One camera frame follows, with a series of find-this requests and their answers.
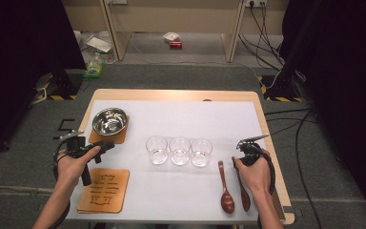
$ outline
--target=bowl rim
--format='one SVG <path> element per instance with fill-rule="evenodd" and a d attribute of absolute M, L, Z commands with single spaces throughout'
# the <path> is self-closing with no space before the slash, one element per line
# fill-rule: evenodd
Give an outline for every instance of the bowl rim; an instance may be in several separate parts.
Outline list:
<path fill-rule="evenodd" d="M 99 117 L 101 114 L 103 114 L 104 112 L 106 112 L 106 111 L 114 111 L 114 110 L 116 110 L 116 111 L 120 112 L 123 116 L 125 116 L 126 121 L 125 121 L 125 123 L 124 123 L 123 127 L 122 127 L 122 128 L 120 128 L 119 130 L 117 130 L 116 132 L 111 133 L 111 134 L 102 134 L 102 133 L 99 133 L 99 132 L 96 130 L 96 128 L 94 127 L 94 121 L 96 120 L 96 118 L 98 118 L 98 117 Z M 121 109 L 121 108 L 106 108 L 106 109 L 104 109 L 104 110 L 102 110 L 102 111 L 98 112 L 98 113 L 93 117 L 93 120 L 91 121 L 91 127 L 92 127 L 92 128 L 93 128 L 93 130 L 94 130 L 95 132 L 97 132 L 99 135 L 117 135 L 117 134 L 118 134 L 118 133 L 120 133 L 122 130 L 124 130 L 124 128 L 126 128 L 126 126 L 128 125 L 128 123 L 129 123 L 129 117 L 127 116 L 127 113 L 126 113 L 123 109 Z"/>

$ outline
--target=white tabletop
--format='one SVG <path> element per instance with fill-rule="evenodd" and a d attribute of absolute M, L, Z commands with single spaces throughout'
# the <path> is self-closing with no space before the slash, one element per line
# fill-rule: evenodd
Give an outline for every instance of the white tabletop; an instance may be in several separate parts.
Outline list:
<path fill-rule="evenodd" d="M 83 188 L 80 182 L 71 196 L 67 219 L 214 224 L 256 221 L 254 203 L 249 212 L 243 210 L 231 160 L 232 156 L 243 156 L 236 150 L 240 139 L 262 135 L 252 102 L 95 100 L 85 130 L 87 139 L 92 131 L 92 118 L 110 107 L 121 108 L 130 116 L 126 140 L 102 155 L 101 163 L 92 160 L 89 167 L 130 171 L 123 210 L 118 214 L 79 214 L 76 205 Z M 193 166 L 190 161 L 177 166 L 169 158 L 164 164 L 153 165 L 145 148 L 151 135 L 167 139 L 178 135 L 206 137 L 213 143 L 211 161 L 203 168 Z M 265 148 L 263 139 L 257 143 Z M 235 202 L 233 214 L 225 213 L 220 205 L 222 182 L 218 160 L 225 165 L 228 190 Z"/>

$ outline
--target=metal bowl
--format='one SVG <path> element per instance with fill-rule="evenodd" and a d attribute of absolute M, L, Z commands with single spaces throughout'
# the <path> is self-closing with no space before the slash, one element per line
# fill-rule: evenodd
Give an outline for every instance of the metal bowl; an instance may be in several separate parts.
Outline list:
<path fill-rule="evenodd" d="M 126 113 L 119 108 L 108 108 L 99 112 L 92 122 L 93 129 L 100 135 L 115 135 L 128 123 Z"/>

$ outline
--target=wooden spoon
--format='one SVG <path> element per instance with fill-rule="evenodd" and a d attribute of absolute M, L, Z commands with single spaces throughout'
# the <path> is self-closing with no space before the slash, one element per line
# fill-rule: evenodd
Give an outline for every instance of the wooden spoon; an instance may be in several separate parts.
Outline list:
<path fill-rule="evenodd" d="M 248 192 L 246 192 L 246 189 L 242 185 L 242 181 L 240 180 L 240 174 L 239 171 L 237 170 L 236 163 L 234 161 L 234 156 L 232 157 L 232 160 L 234 163 L 234 168 L 236 169 L 237 180 L 239 181 L 240 196 L 242 197 L 243 210 L 245 210 L 245 212 L 248 212 L 249 209 L 251 208 L 251 198 L 249 198 Z"/>
<path fill-rule="evenodd" d="M 225 183 L 224 163 L 222 162 L 222 160 L 218 161 L 218 167 L 219 167 L 219 174 L 221 175 L 222 187 L 223 187 L 223 191 L 224 191 L 224 193 L 222 194 L 222 198 L 221 198 L 221 206 L 222 206 L 222 209 L 224 209 L 224 211 L 226 213 L 231 214 L 234 212 L 234 199 L 231 196 L 231 194 L 228 192 L 227 184 Z"/>

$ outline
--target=forearm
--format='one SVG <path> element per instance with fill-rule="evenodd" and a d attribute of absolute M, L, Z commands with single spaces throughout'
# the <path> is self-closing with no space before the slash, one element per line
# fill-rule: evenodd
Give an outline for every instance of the forearm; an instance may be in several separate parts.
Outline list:
<path fill-rule="evenodd" d="M 64 213 L 73 192 L 73 186 L 57 182 L 33 229 L 47 229 Z"/>
<path fill-rule="evenodd" d="M 268 192 L 255 192 L 254 201 L 259 212 L 262 228 L 283 228 L 273 204 L 273 198 Z"/>

